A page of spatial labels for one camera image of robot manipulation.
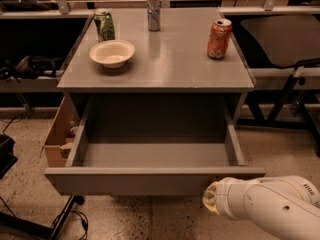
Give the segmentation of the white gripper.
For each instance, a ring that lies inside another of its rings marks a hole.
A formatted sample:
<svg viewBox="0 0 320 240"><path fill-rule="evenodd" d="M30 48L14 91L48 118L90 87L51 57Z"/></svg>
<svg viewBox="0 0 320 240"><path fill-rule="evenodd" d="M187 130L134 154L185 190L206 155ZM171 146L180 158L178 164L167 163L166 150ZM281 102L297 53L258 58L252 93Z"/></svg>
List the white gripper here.
<svg viewBox="0 0 320 240"><path fill-rule="evenodd" d="M217 215L234 220L248 220L244 197L252 184L251 180L227 177L210 184L204 191L202 200L206 208Z"/></svg>

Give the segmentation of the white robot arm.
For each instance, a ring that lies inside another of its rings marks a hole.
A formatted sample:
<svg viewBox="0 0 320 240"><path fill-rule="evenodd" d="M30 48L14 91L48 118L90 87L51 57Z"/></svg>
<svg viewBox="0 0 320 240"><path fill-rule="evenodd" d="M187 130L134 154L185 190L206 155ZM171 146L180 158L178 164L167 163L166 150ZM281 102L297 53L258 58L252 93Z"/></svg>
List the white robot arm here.
<svg viewBox="0 0 320 240"><path fill-rule="evenodd" d="M299 176L214 182L203 194L206 208L248 220L280 240L320 240L320 193Z"/></svg>

